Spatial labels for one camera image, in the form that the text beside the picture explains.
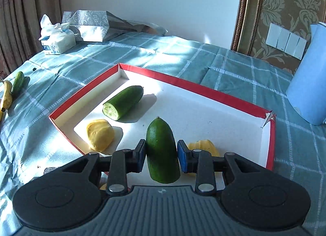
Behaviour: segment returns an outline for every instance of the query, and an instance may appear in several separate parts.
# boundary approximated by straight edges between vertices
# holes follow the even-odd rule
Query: leaf pattern
[[[300,61],[278,49],[266,45],[270,23],[280,25],[311,41],[310,24],[324,19],[326,0],[262,0],[260,20],[250,55],[294,74]]]

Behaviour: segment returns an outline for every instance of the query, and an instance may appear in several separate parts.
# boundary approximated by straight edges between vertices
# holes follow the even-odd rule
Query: cucumber
[[[130,86],[103,104],[103,114],[112,120],[119,120],[144,94],[144,88],[139,85]]]
[[[180,177],[178,153],[170,126],[157,117],[146,133],[147,165],[151,178],[159,183],[173,183]]]
[[[24,73],[22,73],[21,71],[19,71],[16,74],[15,80],[14,80],[14,84],[12,86],[11,89],[11,95],[16,98],[18,96],[18,94],[20,93],[22,87],[24,84]]]

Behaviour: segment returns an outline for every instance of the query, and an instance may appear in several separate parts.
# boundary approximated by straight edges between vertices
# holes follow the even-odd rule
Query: cucumber cut end
[[[117,109],[115,109],[115,107],[108,102],[103,104],[102,112],[105,116],[107,116],[108,118],[111,118],[114,121],[116,121],[120,118]]]

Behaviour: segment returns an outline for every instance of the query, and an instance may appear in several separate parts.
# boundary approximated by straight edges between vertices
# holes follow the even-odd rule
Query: silver screw
[[[124,190],[124,186],[122,184],[111,184],[109,186],[109,191],[111,191],[112,193],[118,193]]]
[[[210,183],[202,183],[201,185],[198,186],[198,189],[201,192],[209,192],[214,189],[214,186],[211,185]]]

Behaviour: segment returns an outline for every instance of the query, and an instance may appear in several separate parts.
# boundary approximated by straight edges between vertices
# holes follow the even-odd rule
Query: blue pitcher
[[[286,95],[306,121],[319,126],[326,121],[326,24],[311,24],[311,43]]]

